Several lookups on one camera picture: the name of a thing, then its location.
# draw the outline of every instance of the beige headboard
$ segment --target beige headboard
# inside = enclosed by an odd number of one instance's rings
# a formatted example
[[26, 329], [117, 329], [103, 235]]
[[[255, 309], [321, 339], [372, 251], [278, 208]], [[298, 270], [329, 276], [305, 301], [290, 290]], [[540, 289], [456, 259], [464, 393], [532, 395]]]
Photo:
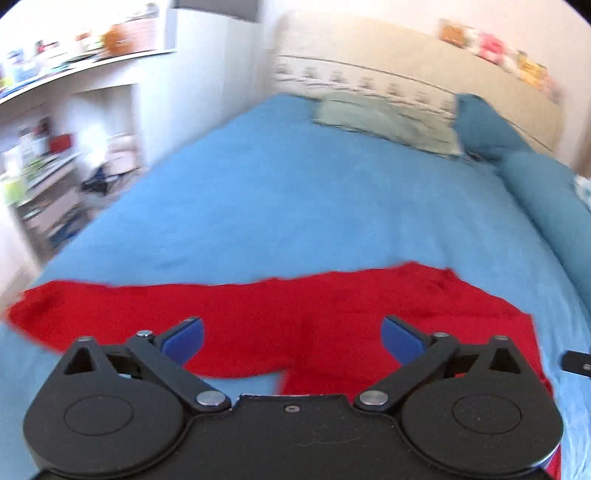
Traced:
[[562, 111], [502, 68], [422, 33], [352, 15], [293, 12], [277, 32], [279, 91], [320, 98], [349, 90], [453, 116], [455, 93], [490, 103], [537, 151], [551, 154]]

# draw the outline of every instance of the blue bedsheet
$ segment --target blue bedsheet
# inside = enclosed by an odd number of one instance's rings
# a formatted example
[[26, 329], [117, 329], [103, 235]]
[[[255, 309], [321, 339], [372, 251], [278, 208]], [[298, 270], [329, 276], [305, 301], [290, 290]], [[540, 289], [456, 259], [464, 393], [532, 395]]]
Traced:
[[[495, 169], [315, 125], [313, 107], [275, 96], [174, 154], [39, 282], [220, 284], [408, 260], [451, 267], [533, 314], [566, 425], [563, 478], [589, 478], [591, 383], [558, 367], [565, 349], [591, 345], [589, 314]], [[0, 478], [24, 480], [35, 470], [20, 423], [56, 356], [6, 326], [0, 337]], [[268, 393], [277, 377], [216, 385]]]

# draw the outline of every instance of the red towel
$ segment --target red towel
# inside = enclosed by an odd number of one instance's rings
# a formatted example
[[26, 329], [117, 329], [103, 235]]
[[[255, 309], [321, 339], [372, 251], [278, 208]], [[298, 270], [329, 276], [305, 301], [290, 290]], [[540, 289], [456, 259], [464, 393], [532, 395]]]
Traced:
[[[65, 351], [79, 336], [122, 343], [136, 331], [156, 334], [199, 316], [203, 349], [186, 368], [207, 377], [286, 371], [284, 394], [354, 397], [399, 367], [381, 344], [387, 314], [425, 333], [445, 331], [463, 343], [508, 335], [551, 392], [531, 318], [458, 279], [451, 270], [406, 264], [248, 285], [108, 287], [54, 281], [25, 292], [10, 321]], [[556, 478], [560, 458], [550, 468]]]

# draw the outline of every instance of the white wall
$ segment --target white wall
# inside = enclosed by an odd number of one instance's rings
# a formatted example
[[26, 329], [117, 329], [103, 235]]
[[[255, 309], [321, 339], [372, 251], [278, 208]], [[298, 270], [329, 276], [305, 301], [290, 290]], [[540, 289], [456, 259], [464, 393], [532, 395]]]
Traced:
[[79, 173], [86, 178], [105, 161], [108, 138], [135, 133], [132, 85], [69, 94], [47, 102], [56, 135], [75, 133]]
[[251, 40], [260, 25], [186, 9], [175, 14], [177, 52], [138, 62], [135, 126], [148, 165], [254, 102]]
[[277, 20], [292, 9], [349, 12], [429, 35], [447, 18], [496, 34], [547, 66], [564, 87], [565, 128], [557, 157], [571, 166], [577, 161], [591, 111], [591, 27], [563, 0], [265, 0], [266, 48], [272, 48]]
[[7, 118], [4, 118], [3, 113], [0, 112], [0, 154], [18, 145], [18, 131], [21, 126], [36, 125], [48, 115], [45, 105], [31, 105], [26, 110]]

